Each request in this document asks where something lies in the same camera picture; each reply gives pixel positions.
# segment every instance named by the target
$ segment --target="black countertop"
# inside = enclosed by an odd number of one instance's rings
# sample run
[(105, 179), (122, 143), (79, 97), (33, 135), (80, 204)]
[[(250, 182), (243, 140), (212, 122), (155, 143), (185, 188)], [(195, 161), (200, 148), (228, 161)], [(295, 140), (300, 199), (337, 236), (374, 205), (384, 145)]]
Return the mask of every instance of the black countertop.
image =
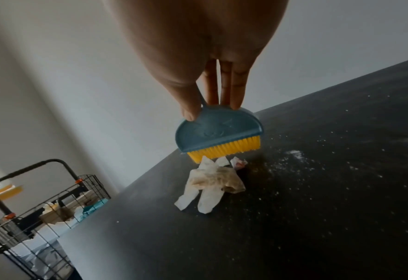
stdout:
[(408, 279), (408, 61), (258, 116), (245, 192), (179, 211), (173, 152), (61, 238), (83, 279)]

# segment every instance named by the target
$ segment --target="white wall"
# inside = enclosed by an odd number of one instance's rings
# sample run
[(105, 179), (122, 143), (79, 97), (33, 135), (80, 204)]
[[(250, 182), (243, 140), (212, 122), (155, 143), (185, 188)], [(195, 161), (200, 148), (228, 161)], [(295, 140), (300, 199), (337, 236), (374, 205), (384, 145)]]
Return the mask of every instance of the white wall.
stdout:
[[(99, 0), (0, 0), (0, 35), (121, 190), (175, 149), (177, 105)], [(291, 0), (249, 77), (257, 111), (408, 60), (408, 0)]]
[[(65, 160), (78, 174), (92, 172), (31, 81), (0, 41), (0, 170), (5, 175), (50, 158)], [(4, 201), (17, 214), (74, 183), (57, 163), (13, 178), (12, 182), (24, 186), (23, 192)], [(26, 278), (0, 255), (0, 280), (12, 279)]]

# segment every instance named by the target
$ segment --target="brush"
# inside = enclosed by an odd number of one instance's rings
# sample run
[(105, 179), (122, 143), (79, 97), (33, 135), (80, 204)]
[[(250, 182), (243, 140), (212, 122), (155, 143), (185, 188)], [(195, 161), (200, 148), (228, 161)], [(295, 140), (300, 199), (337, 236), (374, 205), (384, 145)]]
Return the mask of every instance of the brush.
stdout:
[(252, 112), (208, 105), (202, 96), (201, 102), (198, 118), (183, 121), (176, 130), (175, 140), (181, 152), (200, 163), (203, 156), (214, 159), (261, 147), (259, 136), (264, 128)]

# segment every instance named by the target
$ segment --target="wire basket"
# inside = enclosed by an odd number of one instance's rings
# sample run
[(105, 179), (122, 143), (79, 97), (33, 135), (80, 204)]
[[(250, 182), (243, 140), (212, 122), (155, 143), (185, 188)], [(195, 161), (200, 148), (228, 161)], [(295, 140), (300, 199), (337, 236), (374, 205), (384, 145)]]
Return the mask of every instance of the wire basket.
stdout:
[[(42, 166), (49, 160), (11, 173), (0, 181)], [(65, 164), (71, 175), (73, 171)], [(15, 215), (2, 202), (0, 254), (17, 265), (31, 280), (81, 279), (58, 243), (58, 238), (100, 208), (110, 195), (95, 175), (76, 176), (76, 184)]]

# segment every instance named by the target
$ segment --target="yellow bristles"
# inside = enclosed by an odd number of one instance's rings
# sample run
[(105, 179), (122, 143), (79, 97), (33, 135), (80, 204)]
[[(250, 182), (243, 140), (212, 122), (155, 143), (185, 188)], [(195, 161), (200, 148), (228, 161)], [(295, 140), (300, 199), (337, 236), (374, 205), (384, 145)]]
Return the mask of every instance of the yellow bristles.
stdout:
[(193, 151), (187, 153), (196, 163), (200, 163), (203, 155), (210, 159), (247, 152), (251, 150), (257, 150), (261, 147), (261, 140), (259, 136), (254, 136), (250, 138), (244, 138), (238, 141), (229, 142), (226, 144)]

